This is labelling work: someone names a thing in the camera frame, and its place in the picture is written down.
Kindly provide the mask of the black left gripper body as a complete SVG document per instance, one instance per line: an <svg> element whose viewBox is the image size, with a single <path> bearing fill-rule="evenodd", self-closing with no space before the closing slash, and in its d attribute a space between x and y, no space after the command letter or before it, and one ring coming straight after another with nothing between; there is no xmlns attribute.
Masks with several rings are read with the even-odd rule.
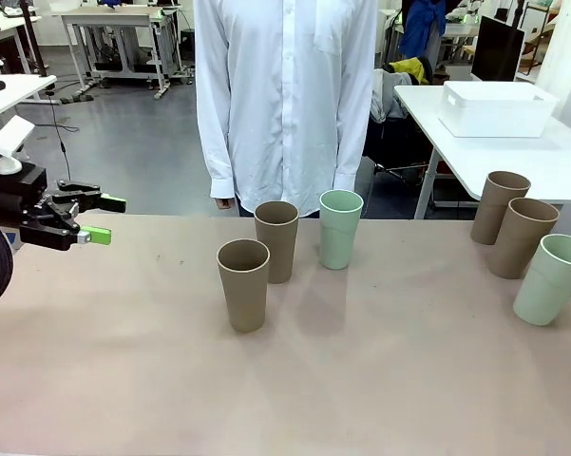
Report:
<svg viewBox="0 0 571 456"><path fill-rule="evenodd" d="M71 180L58 180L48 189L47 170L31 162L10 175L0 175L0 225L19 230L24 243L57 251L72 245L70 199L53 198L71 189Z"/></svg>

